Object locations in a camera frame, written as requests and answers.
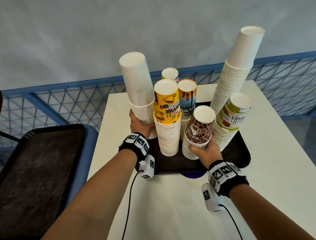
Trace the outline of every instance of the white wall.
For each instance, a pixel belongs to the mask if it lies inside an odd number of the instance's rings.
[[[225,60],[243,26],[266,29],[258,57],[316,50],[314,0],[1,0],[2,90]]]

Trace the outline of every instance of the hand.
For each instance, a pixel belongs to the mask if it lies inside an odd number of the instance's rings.
[[[148,125],[142,124],[142,122],[134,115],[133,111],[130,110],[131,118],[131,133],[139,132],[143,134],[146,139],[150,136],[151,130],[155,127],[155,123]]]
[[[208,169],[216,160],[223,160],[219,146],[215,142],[215,136],[212,135],[206,149],[199,149],[193,145],[189,145],[191,152],[196,154],[203,165]]]

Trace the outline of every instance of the white table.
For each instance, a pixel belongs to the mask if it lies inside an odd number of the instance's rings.
[[[210,101],[216,84],[199,85],[197,102]],[[316,167],[295,140],[255,82],[246,81],[242,92],[253,100],[240,128],[251,154],[243,169],[252,186],[313,237],[316,237]],[[130,133],[127,93],[110,94],[105,109],[89,176],[95,174],[118,151]],[[108,239],[121,239],[129,190],[115,215]],[[229,215],[206,210],[201,186],[207,175],[188,179],[181,174],[157,175],[135,180],[125,239],[240,239]],[[224,197],[244,239],[255,239],[232,204]]]

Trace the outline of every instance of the wristband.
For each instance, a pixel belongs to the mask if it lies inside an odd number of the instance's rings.
[[[118,147],[118,151],[123,149],[132,150],[137,156],[137,162],[143,161],[148,153],[149,144],[145,136],[141,133],[131,133]]]
[[[249,185],[246,175],[233,163],[217,160],[209,167],[209,182],[218,196],[229,198],[230,190],[240,184]]]

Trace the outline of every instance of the black tray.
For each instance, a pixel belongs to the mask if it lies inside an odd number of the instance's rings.
[[[80,158],[82,124],[26,133],[0,172],[0,239],[40,239],[60,215]]]
[[[210,106],[211,102],[197,103],[197,106]],[[182,153],[182,141],[179,142],[179,151],[175,156],[166,157],[160,151],[158,138],[149,139],[149,154],[155,158],[155,174],[205,172],[206,168],[197,160],[187,159]],[[232,162],[237,167],[243,168],[250,163],[250,153],[238,131],[231,142],[222,151],[224,161]]]

